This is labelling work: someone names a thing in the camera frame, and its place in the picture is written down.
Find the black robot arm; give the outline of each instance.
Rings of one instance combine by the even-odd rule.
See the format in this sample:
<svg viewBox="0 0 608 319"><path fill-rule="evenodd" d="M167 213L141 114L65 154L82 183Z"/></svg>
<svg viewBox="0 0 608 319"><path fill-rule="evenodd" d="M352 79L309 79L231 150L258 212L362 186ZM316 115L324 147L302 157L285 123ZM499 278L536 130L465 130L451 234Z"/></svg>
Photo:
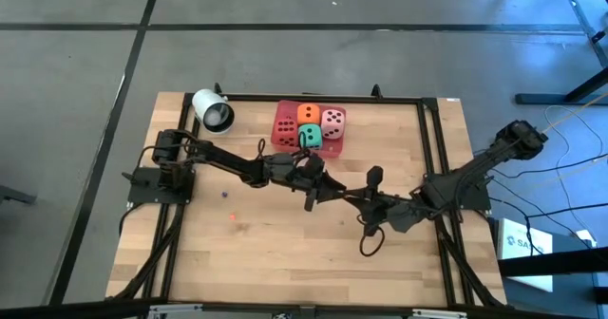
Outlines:
<svg viewBox="0 0 608 319"><path fill-rule="evenodd" d="M179 160L180 143L184 140L186 144L182 145L186 146L189 158ZM365 187L348 190L330 176L317 154L304 148L292 154L264 156L263 141L255 159L244 159L210 141L194 138L187 131L169 129L159 133L152 160L162 170L161 185L169 189L184 187L185 176L192 174L192 165L204 163L240 177L251 187L264 187L271 182L304 192L306 211L311 211L315 203L343 199L360 212L364 235L372 236L384 222L404 233L425 218L433 219L453 208L467 209L461 199L487 182L485 174L491 168L511 159L532 159L540 153L546 140L547 137L528 122L514 121L497 133L487 150L461 168L444 175L425 175L422 184L409 193L410 198L386 195L378 190L383 178L382 167L373 166L369 170Z"/></svg>

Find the concrete floor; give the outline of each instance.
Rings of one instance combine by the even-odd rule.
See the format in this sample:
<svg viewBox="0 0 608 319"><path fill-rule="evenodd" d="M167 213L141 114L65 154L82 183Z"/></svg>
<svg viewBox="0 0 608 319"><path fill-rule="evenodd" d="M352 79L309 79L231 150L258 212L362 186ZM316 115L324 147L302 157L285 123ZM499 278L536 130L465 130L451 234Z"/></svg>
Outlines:
<svg viewBox="0 0 608 319"><path fill-rule="evenodd" d="M145 2L0 0L0 22L139 23ZM590 24L599 28L606 3L579 2ZM151 22L564 25L578 20L568 0L158 0ZM0 31L0 184L39 198L31 207L0 206L0 308L45 301L134 36L132 31ZM514 119L547 126L543 106L515 105L514 94L564 93L600 69L582 33L148 32L66 301L104 297L128 190L121 172L141 150L159 91L195 91L219 82L226 92L368 95L378 83L391 96L458 97L475 150ZM549 113L552 119L564 114L559 109ZM581 113L605 140L606 114L601 108ZM560 130L572 145L564 164L599 153L598 140L578 120ZM541 157L510 162L501 170L513 174L553 167L565 143L553 132L549 136ZM566 181L576 195L573 205L605 202L606 168L599 163ZM531 182L554 176L505 184L523 191ZM509 198L494 186L490 191ZM557 183L522 195L545 211L566 206ZM608 244L602 225L606 211L579 213L602 246ZM522 220L500 204L493 215ZM580 229L568 213L555 219ZM534 225L566 234L545 218Z"/></svg>

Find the wooden table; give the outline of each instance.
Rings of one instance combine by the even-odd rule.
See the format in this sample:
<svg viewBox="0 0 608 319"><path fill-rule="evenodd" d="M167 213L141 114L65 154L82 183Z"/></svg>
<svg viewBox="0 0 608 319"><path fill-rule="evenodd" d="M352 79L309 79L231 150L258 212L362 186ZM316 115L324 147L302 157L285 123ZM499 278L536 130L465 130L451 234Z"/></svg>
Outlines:
<svg viewBox="0 0 608 319"><path fill-rule="evenodd" d="M156 101L145 145L157 133L177 128L183 93L163 92ZM471 159L460 101L439 99L450 167ZM276 103L231 102L233 128L200 137L253 159L257 142L270 132ZM415 106L340 103L348 112L345 146L326 159L331 175L349 188L365 185L373 165L384 168L386 193L406 195L425 173ZM189 123L192 122L192 110ZM427 114L435 169L441 171ZM274 153L271 144L265 154ZM144 164L152 165L149 154ZM359 254L362 227L347 202L331 201L304 211L304 194L269 185L252 189L228 173L197 166L196 188L187 205L170 299L181 301L361 306L446 306L434 225L424 220L406 234L386 225L387 240L373 257ZM143 205L124 223L107 295L121 291L148 257L159 205ZM467 260L499 300L505 300L496 255L485 220L464 212ZM377 243L369 239L368 249ZM153 294L159 294L159 268ZM458 269L452 261L456 295L462 302Z"/></svg>

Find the red die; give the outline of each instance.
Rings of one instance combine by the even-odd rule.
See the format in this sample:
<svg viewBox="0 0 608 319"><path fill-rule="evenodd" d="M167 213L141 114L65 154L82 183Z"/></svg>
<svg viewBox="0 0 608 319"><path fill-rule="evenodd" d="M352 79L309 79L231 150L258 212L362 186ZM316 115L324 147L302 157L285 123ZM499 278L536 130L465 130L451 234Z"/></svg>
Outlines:
<svg viewBox="0 0 608 319"><path fill-rule="evenodd" d="M297 146L297 123L294 119L280 119L273 128L274 136L278 138L278 144L286 146Z"/></svg>
<svg viewBox="0 0 608 319"><path fill-rule="evenodd" d="M323 139L340 139L344 135L346 119L341 111L330 109L321 115L321 133Z"/></svg>

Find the red basket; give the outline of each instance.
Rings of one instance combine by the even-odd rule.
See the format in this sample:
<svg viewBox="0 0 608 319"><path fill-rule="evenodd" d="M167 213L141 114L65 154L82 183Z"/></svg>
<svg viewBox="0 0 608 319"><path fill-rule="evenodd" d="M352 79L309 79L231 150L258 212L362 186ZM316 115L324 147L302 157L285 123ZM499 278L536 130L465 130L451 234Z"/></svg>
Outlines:
<svg viewBox="0 0 608 319"><path fill-rule="evenodd" d="M293 153L299 149L298 147L290 147L288 145L280 144L278 141L278 138L275 136L275 126L277 125L276 123L279 121L279 119L292 118L292 119L294 119L294 121L297 121L297 107L301 104L303 104L303 103L292 102L292 101L279 101L278 102L278 105L276 106L275 121L273 124L273 132L272 132L273 134L270 137L270 142L273 144L273 147L275 148L276 151ZM344 114L344 124L345 124L344 127L346 128L346 110L344 108L339 107L339 106L333 106L333 105L323 105L323 104L317 104L317 105L320 108L321 113L323 113L323 111L325 111L325 110L332 110L332 109L338 110L341 113L343 113ZM340 139L337 139L337 140L323 139L323 145L321 146L321 149L313 149L313 151L323 158L337 158L340 155L340 153L342 153L342 144L344 141L344 135L346 135L346 134L343 134L340 137Z"/></svg>

